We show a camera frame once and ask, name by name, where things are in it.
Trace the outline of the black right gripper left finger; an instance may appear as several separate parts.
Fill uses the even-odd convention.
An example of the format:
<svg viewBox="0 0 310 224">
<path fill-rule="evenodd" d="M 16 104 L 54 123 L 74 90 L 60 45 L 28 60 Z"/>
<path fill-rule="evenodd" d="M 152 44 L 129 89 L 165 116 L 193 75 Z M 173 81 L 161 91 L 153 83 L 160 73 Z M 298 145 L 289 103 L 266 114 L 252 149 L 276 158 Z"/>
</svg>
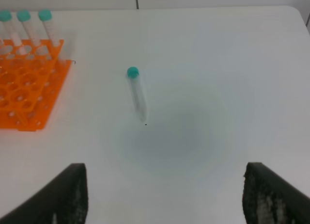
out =
<svg viewBox="0 0 310 224">
<path fill-rule="evenodd" d="M 89 208 L 87 170 L 72 163 L 39 192 L 0 219 L 2 224 L 84 224 Z"/>
</svg>

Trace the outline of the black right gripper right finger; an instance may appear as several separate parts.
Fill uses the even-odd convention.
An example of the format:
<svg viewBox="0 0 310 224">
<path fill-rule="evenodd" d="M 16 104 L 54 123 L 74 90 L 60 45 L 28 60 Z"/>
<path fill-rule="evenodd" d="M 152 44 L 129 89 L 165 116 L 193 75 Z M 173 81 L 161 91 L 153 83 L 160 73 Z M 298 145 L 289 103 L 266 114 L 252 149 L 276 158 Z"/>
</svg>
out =
<svg viewBox="0 0 310 224">
<path fill-rule="evenodd" d="M 244 174 L 242 207 L 247 224 L 308 224 L 310 198 L 260 162 Z"/>
</svg>

